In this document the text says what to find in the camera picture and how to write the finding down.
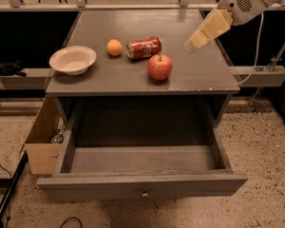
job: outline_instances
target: speaker grille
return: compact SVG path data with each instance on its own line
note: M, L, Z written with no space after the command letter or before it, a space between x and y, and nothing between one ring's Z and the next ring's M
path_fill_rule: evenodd
M252 4L249 0L237 0L237 6L242 12L249 12Z

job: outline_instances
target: orange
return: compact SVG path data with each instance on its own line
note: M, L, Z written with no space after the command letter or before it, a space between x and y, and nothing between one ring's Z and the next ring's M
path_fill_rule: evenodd
M119 56L122 54L123 45L120 41L112 39L106 44L106 51L111 56Z

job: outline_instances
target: concrete floor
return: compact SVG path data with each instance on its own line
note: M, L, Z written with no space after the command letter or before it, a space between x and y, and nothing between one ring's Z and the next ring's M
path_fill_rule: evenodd
M3 103L0 109L0 164L11 173L40 105L19 104ZM233 169L249 177L232 197L57 202L37 187L27 164L10 203L8 227L58 228L75 216L83 227L285 228L285 124L269 101L259 101L257 109L255 115L246 101L232 101L219 125Z

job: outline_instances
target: red apple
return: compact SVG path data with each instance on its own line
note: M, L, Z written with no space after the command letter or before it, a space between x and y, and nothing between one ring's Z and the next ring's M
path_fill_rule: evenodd
M164 54L156 54L148 60L147 68L151 78L165 80L172 71L172 61Z

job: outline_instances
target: red soda can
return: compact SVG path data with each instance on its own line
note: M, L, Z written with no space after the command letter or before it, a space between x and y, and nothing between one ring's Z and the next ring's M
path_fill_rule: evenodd
M151 57L161 50L162 41L157 36L145 37L126 44L126 54L131 60Z

